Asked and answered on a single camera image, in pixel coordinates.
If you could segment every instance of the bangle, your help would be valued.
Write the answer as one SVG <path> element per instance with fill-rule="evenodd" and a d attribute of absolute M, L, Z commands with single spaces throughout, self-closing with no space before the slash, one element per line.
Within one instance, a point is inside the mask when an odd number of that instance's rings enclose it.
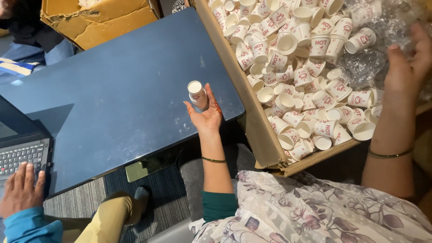
<path fill-rule="evenodd" d="M 407 151 L 405 151 L 405 152 L 403 152 L 403 153 L 400 153 L 400 154 L 394 154 L 394 155 L 382 155 L 382 154 L 377 154 L 377 153 L 372 152 L 372 151 L 371 151 L 371 146 L 369 145 L 369 147 L 368 147 L 368 151 L 369 151 L 369 153 L 370 153 L 371 155 L 376 156 L 376 157 L 380 157 L 380 158 L 382 158 L 382 159 L 393 159 L 393 158 L 398 158 L 398 157 L 400 157 L 400 156 L 404 156 L 404 155 L 407 155 L 407 154 L 411 153 L 411 152 L 413 151 L 413 148 L 410 148 L 409 150 L 407 150 Z"/>
<path fill-rule="evenodd" d="M 202 157 L 202 156 L 201 156 L 201 159 L 208 160 L 208 161 L 211 161 L 211 162 L 226 162 L 226 160 L 212 160 L 212 159 L 207 159 L 207 158 Z"/>

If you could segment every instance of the striped cloth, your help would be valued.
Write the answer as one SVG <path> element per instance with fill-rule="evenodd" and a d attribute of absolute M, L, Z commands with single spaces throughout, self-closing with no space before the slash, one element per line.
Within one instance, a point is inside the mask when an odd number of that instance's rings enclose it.
<path fill-rule="evenodd" d="M 32 73 L 38 62 L 19 63 L 7 58 L 0 58 L 0 72 L 10 73 L 18 77 L 25 77 Z"/>

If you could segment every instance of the black shirt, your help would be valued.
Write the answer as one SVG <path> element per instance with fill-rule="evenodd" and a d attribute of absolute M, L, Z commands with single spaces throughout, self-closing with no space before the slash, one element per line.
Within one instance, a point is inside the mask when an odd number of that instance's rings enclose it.
<path fill-rule="evenodd" d="M 41 8 L 42 0 L 17 0 L 12 18 L 0 19 L 0 28 L 9 30 L 14 43 L 41 47 L 49 52 L 64 37 L 40 20 Z"/>

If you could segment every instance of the cardboard box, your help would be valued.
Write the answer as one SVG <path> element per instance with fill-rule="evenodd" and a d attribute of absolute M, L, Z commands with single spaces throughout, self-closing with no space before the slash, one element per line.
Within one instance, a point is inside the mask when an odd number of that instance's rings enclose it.
<path fill-rule="evenodd" d="M 352 139 L 346 143 L 332 146 L 328 150 L 315 152 L 299 162 L 288 165 L 288 158 L 271 128 L 245 73 L 241 70 L 231 46 L 223 37 L 222 30 L 208 7 L 208 3 L 206 0 L 193 0 L 192 5 L 197 9 L 198 15 L 206 27 L 210 39 L 245 106 L 246 116 L 241 123 L 257 159 L 256 168 L 279 169 L 274 174 L 290 176 L 360 143 Z M 419 107 L 417 114 L 425 112 L 431 107 L 432 103 L 425 104 Z"/>
<path fill-rule="evenodd" d="M 41 20 L 87 50 L 160 19 L 156 0 L 103 0 L 81 9 L 78 0 L 42 0 Z"/>

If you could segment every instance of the dark blue table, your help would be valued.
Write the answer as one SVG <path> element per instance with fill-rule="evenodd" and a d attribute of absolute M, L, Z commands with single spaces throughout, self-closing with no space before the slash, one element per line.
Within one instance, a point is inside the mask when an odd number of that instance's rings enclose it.
<path fill-rule="evenodd" d="M 49 196 L 197 133 L 187 84 L 209 82 L 225 120 L 245 109 L 194 8 L 48 66 L 0 94 L 55 137 Z"/>

